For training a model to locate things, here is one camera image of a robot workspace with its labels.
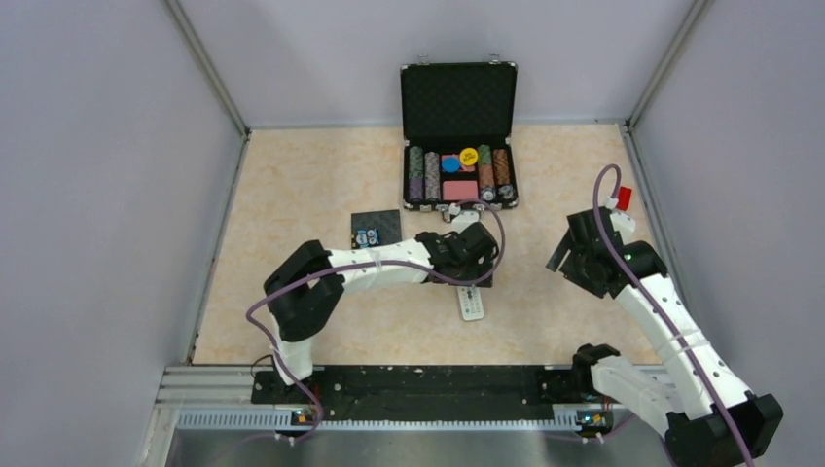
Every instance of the yellow button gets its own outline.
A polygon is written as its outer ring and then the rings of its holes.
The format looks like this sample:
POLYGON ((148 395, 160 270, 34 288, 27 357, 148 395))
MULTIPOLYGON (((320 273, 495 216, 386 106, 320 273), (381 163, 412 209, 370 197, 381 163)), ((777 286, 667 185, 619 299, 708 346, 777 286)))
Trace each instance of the yellow button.
POLYGON ((464 165, 473 165, 479 161, 479 152, 473 148, 465 148, 458 158, 464 165))

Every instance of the gray wall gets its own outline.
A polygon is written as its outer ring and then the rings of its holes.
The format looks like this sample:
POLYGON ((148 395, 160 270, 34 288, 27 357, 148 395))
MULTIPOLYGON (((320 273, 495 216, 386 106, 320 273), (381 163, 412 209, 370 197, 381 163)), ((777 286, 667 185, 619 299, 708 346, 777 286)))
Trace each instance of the gray wall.
POLYGON ((822 465, 825 3, 716 2, 637 136, 687 299, 785 420, 771 465, 822 465))
POLYGON ((401 120, 398 68, 520 65, 517 119, 623 118, 691 0, 183 0, 251 126, 401 120))
POLYGON ((0 465, 131 465, 239 138, 160 1, 0 2, 0 63, 0 465))

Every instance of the metal frame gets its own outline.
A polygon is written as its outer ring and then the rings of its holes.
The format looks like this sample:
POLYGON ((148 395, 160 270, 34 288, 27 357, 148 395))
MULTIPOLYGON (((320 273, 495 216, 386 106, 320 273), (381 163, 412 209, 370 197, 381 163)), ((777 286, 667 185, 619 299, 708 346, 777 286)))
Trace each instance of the metal frame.
MULTIPOLYGON (((176 27, 179 29, 184 42, 187 44, 193 59, 198 68, 203 73, 207 82, 212 87, 216 98, 221 103, 238 133, 244 137, 243 147, 238 158, 238 165, 235 169, 233 184, 227 196, 227 203, 224 206, 224 218, 221 230, 215 245, 213 254, 213 265, 217 261, 218 254, 223 242, 229 214, 237 188, 240 170, 245 160, 249 143, 250 128, 243 121, 240 112, 235 106, 223 80, 215 69, 209 54, 206 52, 202 42, 197 36, 192 23, 179 0, 162 0, 176 27)), ((639 97, 631 115, 626 119, 587 119, 587 120, 564 120, 554 121, 558 124, 608 124, 619 125, 625 148, 628 153, 633 175, 637 186, 641 192, 642 202, 651 227, 654 241, 661 252, 663 259, 668 266, 674 270, 676 286, 680 289, 683 298, 688 294, 680 287, 678 277, 680 268, 677 262, 675 250, 668 241, 668 228, 664 216, 659 208, 655 189, 650 183, 650 174, 645 166, 642 150, 639 148, 635 138, 635 129, 645 112, 655 98, 661 84, 672 71, 681 52, 684 50, 690 37, 696 29, 697 24, 704 18, 708 8, 713 4, 713 0, 695 0, 689 13, 682 22, 679 30, 674 35, 664 56, 652 75, 645 90, 639 97)), ((191 362, 193 356, 197 332, 200 321, 205 311, 205 305, 211 288, 214 269, 210 269, 205 280, 204 290, 198 306, 197 325, 194 329, 192 341, 188 347, 186 362, 191 362)), ((553 368, 568 368, 565 366, 553 366, 553 368)), ((661 366, 640 366, 643 372, 653 376, 659 381, 669 382, 669 375, 661 366)), ((147 437, 144 441, 144 449, 140 458, 142 467, 163 466, 174 446, 172 445, 175 429, 178 426, 187 429, 276 429, 278 423, 283 421, 279 416, 277 407, 252 406, 250 396, 252 393, 253 378, 250 376, 248 366, 181 366, 167 368, 161 387, 158 392, 153 416, 147 437)), ((565 410, 597 410, 597 404, 582 404, 575 406, 557 407, 562 413, 565 410)), ((621 405, 616 406, 617 410, 623 410, 621 405)), ((370 425, 360 427, 368 430, 389 429, 391 425, 377 426, 370 425)), ((473 426, 455 426, 447 429, 473 429, 473 426)), ((514 426, 514 429, 530 429, 527 426, 514 426)), ((334 423, 324 424, 324 429, 335 429, 334 423)), ((422 429, 421 426, 414 426, 411 429, 422 429)))

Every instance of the blue chip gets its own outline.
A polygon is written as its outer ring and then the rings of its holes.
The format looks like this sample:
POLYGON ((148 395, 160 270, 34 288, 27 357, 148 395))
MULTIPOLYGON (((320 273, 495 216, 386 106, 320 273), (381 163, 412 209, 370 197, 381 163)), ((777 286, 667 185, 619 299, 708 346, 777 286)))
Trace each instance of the blue chip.
POLYGON ((461 168, 461 162, 458 161, 458 158, 445 158, 441 161, 441 168, 444 172, 457 172, 461 168))

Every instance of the table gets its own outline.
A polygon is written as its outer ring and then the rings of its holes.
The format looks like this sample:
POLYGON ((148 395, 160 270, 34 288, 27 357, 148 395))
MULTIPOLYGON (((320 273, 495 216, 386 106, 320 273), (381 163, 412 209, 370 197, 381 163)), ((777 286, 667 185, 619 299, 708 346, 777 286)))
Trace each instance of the table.
MULTIPOLYGON (((598 171, 615 162, 635 189, 617 126, 515 126, 520 205, 501 212, 507 249, 486 317, 464 322, 455 290, 396 285, 343 298, 313 348, 316 364, 559 364, 583 343, 609 343, 637 364, 659 363, 635 322, 545 269, 566 216, 591 207, 598 171)), ((251 363, 268 352, 244 319, 264 280, 303 242, 349 249, 352 212, 401 206, 399 127, 252 132, 200 326, 194 363, 251 363)), ((605 196, 612 187, 606 181, 605 196)), ((638 191, 628 210, 651 241, 638 191)), ((483 221, 493 234, 492 216, 483 221)), ((437 213, 402 210, 405 237, 445 233, 437 213)), ((270 324, 265 308, 257 316, 270 324)))

